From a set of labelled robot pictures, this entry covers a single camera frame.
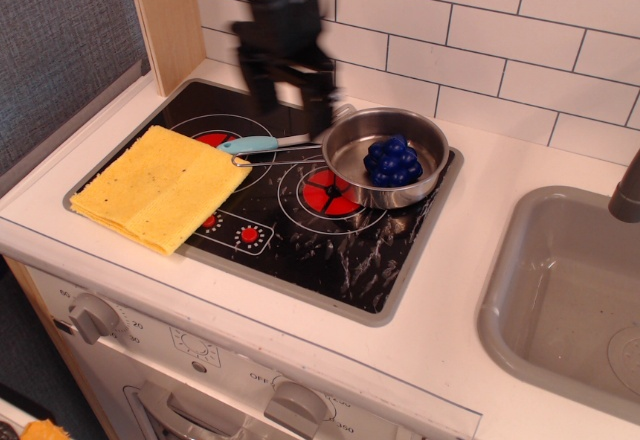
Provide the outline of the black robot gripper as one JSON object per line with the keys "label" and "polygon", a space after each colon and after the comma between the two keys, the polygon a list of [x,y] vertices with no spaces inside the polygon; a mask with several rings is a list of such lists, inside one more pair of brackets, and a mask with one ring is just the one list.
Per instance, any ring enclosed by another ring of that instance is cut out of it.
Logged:
{"label": "black robot gripper", "polygon": [[299,88],[306,131],[312,141],[331,126],[337,88],[334,63],[319,46],[320,0],[246,0],[251,18],[232,24],[238,60],[262,115],[276,110],[275,84]]}

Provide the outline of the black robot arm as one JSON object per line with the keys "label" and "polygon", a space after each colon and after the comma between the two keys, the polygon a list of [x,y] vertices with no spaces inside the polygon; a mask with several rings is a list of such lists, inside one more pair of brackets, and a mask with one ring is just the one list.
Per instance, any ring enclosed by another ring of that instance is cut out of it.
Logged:
{"label": "black robot arm", "polygon": [[261,114],[279,106],[275,85],[300,90],[305,132],[312,140],[330,128],[335,65],[320,48],[319,0],[246,0],[252,19],[232,24],[239,65]]}

